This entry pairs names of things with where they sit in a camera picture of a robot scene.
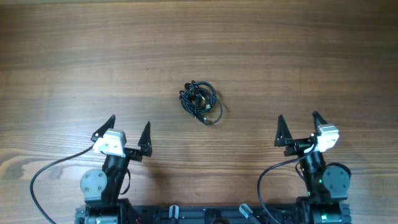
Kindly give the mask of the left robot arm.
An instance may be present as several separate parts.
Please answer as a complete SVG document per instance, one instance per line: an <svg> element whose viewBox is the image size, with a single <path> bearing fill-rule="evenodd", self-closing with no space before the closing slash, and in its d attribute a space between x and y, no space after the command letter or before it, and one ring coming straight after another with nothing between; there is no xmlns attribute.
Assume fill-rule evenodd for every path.
<svg viewBox="0 0 398 224"><path fill-rule="evenodd" d="M76 224L113 224L141 223L140 214L127 198L119 198L129 190L121 190L125 176L130 176L128 169L131 161L140 162L144 156L152 155L150 138L151 124L148 122L141 134L138 149L126 147L126 134L115 129L115 115L98 128L91 137L95 153L104 154L105 160L100 169L86 171L80 188L84 194L85 206L76 209Z"/></svg>

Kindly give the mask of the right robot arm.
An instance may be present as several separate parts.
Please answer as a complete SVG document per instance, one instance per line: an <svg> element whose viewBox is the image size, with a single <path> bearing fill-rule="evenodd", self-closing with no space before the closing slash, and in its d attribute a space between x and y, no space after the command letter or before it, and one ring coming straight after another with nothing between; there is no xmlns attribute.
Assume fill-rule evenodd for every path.
<svg viewBox="0 0 398 224"><path fill-rule="evenodd" d="M312 116L315 132L302 139L294 139L284 117L278 117L274 145L285 147L284 156L300 159L300 175L308 195L298 197L293 204L278 205L277 218L282 223L351 223L349 205L343 203L348 198L351 171L338 162L327 164L323 158L323 153L336 144L339 130L318 112Z"/></svg>

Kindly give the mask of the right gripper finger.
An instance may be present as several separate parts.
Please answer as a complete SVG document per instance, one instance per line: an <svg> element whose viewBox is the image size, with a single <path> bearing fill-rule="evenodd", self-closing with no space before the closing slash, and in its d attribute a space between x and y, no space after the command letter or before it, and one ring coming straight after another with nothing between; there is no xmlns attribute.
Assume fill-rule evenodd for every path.
<svg viewBox="0 0 398 224"><path fill-rule="evenodd" d="M316 133L322 133L324 132L324 127L327 125L327 122L322 118L319 112L314 111L312 113L313 116L313 122L314 122L314 127L315 127L315 132Z"/></svg>
<svg viewBox="0 0 398 224"><path fill-rule="evenodd" d="M292 144L293 144L292 135L288 129L287 123L285 122L283 115L281 114L278 116L277 132L275 136L274 146L283 147Z"/></svg>

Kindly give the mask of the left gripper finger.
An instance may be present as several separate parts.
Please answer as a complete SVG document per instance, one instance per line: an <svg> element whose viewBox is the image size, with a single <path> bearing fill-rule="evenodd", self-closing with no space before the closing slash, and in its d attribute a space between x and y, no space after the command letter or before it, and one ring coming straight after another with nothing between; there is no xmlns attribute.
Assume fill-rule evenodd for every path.
<svg viewBox="0 0 398 224"><path fill-rule="evenodd" d="M140 151L143 156L150 157L152 155L152 142L150 138L150 121L147 122L137 145L140 147Z"/></svg>
<svg viewBox="0 0 398 224"><path fill-rule="evenodd" d="M116 116L113 114L107 122L105 122L100 128L98 128L91 136L91 141L96 142L99 138L102 138L105 132L111 128L114 128L116 122Z"/></svg>

